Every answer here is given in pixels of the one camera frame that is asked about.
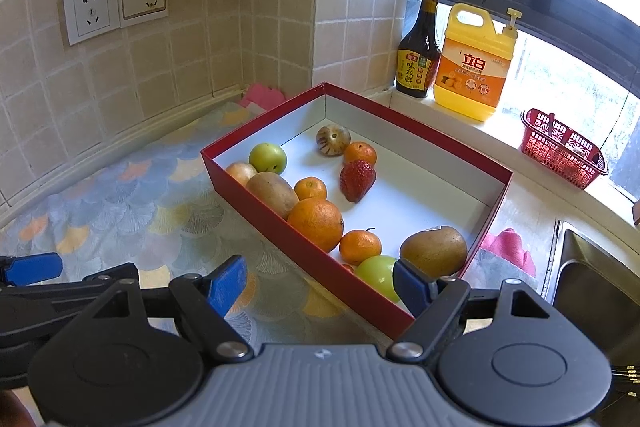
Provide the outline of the red plastic basket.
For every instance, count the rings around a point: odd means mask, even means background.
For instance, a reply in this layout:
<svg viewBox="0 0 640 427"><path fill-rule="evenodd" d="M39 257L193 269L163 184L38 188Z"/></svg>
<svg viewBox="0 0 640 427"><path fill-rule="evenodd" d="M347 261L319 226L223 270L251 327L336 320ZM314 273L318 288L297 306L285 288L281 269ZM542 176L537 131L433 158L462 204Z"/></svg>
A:
<svg viewBox="0 0 640 427"><path fill-rule="evenodd" d="M520 151L581 190L607 176L604 155L580 133L536 108L521 113L524 134Z"/></svg>

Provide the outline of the floral blue tablecloth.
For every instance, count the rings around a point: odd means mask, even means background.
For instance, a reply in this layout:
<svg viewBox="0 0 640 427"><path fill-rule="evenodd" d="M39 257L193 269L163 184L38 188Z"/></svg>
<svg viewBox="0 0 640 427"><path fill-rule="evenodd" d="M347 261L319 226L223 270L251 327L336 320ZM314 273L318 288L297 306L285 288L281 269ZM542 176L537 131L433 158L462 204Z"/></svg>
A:
<svg viewBox="0 0 640 427"><path fill-rule="evenodd" d="M201 151L252 119L228 103L43 199L1 230L5 256L55 251L61 281L132 262L142 287L207 274L234 254L247 284L227 315L263 343L375 343L390 338L307 275L213 189Z"/></svg>

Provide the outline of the yellow detergent jug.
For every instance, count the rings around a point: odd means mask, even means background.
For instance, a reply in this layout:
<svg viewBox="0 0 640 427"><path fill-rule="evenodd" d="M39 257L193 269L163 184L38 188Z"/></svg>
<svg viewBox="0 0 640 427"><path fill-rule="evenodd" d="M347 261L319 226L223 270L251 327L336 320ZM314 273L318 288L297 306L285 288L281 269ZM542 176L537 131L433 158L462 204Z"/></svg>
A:
<svg viewBox="0 0 640 427"><path fill-rule="evenodd" d="M513 8L506 14L509 23L498 32L487 11L465 3L451 8L433 86L438 105L481 122L495 114L522 17Z"/></svg>

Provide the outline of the white wall socket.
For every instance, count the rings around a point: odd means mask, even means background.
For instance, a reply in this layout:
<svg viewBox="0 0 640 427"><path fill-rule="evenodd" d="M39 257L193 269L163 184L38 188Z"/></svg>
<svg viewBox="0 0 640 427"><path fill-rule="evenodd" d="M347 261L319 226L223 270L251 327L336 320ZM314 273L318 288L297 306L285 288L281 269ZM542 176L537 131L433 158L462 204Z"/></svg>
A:
<svg viewBox="0 0 640 427"><path fill-rule="evenodd" d="M71 46L120 28L117 0L63 0Z"/></svg>

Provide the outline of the steel sink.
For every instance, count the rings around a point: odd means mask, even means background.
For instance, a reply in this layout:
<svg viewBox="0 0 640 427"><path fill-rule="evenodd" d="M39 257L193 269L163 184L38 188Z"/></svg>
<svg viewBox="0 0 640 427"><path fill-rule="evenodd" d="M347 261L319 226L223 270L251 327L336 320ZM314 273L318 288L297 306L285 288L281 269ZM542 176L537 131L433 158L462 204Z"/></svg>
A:
<svg viewBox="0 0 640 427"><path fill-rule="evenodd" d="M639 424L639 277L566 221L555 223L541 294L606 355L613 380L592 419Z"/></svg>

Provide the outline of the pink cloth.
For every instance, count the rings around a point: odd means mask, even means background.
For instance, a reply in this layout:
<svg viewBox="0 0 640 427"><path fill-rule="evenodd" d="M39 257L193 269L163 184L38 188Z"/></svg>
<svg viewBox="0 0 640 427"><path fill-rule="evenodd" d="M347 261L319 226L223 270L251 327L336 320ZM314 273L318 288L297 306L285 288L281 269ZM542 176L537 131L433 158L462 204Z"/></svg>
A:
<svg viewBox="0 0 640 427"><path fill-rule="evenodd" d="M250 113L262 114L285 101L285 95L280 90L254 83L244 91L239 104Z"/></svg>
<svg viewBox="0 0 640 427"><path fill-rule="evenodd" d="M521 235L512 228L506 228L497 235L487 233L480 248L511 262L530 277L536 277L534 259L524 248Z"/></svg>

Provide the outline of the small green apple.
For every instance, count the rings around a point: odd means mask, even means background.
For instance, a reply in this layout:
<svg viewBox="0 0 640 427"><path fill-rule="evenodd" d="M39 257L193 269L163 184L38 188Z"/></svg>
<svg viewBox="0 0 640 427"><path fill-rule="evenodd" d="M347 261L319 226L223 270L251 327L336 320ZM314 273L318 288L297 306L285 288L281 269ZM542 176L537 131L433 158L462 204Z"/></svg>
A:
<svg viewBox="0 0 640 427"><path fill-rule="evenodd" d="M390 256L378 255L370 257L356 266L355 274L364 283L385 296L393 303L398 303L393 280L393 269L396 259Z"/></svg>

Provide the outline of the mandarin orange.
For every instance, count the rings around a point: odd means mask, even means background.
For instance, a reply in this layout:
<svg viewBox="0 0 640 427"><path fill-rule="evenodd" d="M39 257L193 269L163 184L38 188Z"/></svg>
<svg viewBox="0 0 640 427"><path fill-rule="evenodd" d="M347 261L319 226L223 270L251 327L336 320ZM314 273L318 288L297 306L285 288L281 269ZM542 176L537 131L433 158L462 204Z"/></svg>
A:
<svg viewBox="0 0 640 427"><path fill-rule="evenodd" d="M371 144L362 141L354 141L344 150L343 164L348 165L357 160L365 161L367 164L374 166L378 160L378 154Z"/></svg>

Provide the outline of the large orange in box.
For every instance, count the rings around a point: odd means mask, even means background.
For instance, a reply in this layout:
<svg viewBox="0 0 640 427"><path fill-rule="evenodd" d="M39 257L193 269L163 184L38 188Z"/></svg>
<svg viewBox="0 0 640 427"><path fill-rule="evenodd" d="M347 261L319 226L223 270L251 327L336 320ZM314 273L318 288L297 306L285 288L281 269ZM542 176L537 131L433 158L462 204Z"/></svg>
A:
<svg viewBox="0 0 640 427"><path fill-rule="evenodd" d="M288 224L325 253L333 251L344 233L341 211L322 198L298 202L288 215Z"/></svg>

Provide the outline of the brown kiwi in box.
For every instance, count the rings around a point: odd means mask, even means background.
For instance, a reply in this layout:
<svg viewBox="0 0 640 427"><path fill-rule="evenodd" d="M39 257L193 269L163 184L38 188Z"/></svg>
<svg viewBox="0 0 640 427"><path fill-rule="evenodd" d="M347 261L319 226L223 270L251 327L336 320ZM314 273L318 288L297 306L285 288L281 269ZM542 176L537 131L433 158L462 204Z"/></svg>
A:
<svg viewBox="0 0 640 427"><path fill-rule="evenodd" d="M277 173L258 172L245 185L264 205L277 213L282 219L288 219L299 199L291 185Z"/></svg>

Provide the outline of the brown round pear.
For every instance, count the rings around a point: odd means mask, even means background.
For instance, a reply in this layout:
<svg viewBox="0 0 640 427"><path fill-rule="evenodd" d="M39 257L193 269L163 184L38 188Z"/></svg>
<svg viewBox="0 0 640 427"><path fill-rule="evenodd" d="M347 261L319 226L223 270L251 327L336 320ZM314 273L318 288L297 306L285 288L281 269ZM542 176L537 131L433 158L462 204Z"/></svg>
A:
<svg viewBox="0 0 640 427"><path fill-rule="evenodd" d="M226 168L226 173L228 173L232 179L235 179L236 182L245 186L253 176L256 176L257 170L248 162L235 161Z"/></svg>

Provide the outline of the brown kiwi with sticker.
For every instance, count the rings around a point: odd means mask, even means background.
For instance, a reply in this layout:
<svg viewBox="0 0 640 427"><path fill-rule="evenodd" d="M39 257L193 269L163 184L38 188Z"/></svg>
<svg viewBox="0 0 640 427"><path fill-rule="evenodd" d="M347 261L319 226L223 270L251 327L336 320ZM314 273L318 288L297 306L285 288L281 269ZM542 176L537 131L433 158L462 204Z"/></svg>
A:
<svg viewBox="0 0 640 427"><path fill-rule="evenodd" d="M457 229L444 225L407 237L399 254L432 279L438 279L463 268L468 246Z"/></svg>

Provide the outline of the dark soy sauce bottle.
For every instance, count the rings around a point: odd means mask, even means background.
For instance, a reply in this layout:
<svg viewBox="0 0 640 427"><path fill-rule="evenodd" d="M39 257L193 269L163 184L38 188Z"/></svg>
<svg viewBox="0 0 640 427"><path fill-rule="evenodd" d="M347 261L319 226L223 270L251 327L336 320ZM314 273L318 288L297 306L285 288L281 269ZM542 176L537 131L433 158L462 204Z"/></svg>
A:
<svg viewBox="0 0 640 427"><path fill-rule="evenodd" d="M413 98L425 98L435 81L440 49L436 42L438 0L422 0L413 28L397 49L396 89Z"/></svg>

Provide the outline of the red strawberry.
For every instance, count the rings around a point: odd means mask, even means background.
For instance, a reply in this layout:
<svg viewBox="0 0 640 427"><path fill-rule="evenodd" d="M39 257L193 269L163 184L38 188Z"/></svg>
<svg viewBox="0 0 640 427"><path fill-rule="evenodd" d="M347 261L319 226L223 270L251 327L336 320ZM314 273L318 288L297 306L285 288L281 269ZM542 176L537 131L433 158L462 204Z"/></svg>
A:
<svg viewBox="0 0 640 427"><path fill-rule="evenodd" d="M357 160L345 165L340 174L340 189L349 202L360 202L376 181L373 166Z"/></svg>

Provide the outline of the large green apple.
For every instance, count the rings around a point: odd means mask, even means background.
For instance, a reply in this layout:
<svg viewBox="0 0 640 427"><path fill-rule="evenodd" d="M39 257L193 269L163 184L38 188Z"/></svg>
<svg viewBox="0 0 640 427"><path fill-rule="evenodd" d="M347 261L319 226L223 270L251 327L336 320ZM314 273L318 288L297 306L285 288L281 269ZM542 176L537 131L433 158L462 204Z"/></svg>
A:
<svg viewBox="0 0 640 427"><path fill-rule="evenodd" d="M288 158L279 145L262 142L252 148L248 162L257 172L281 174L288 165Z"/></svg>

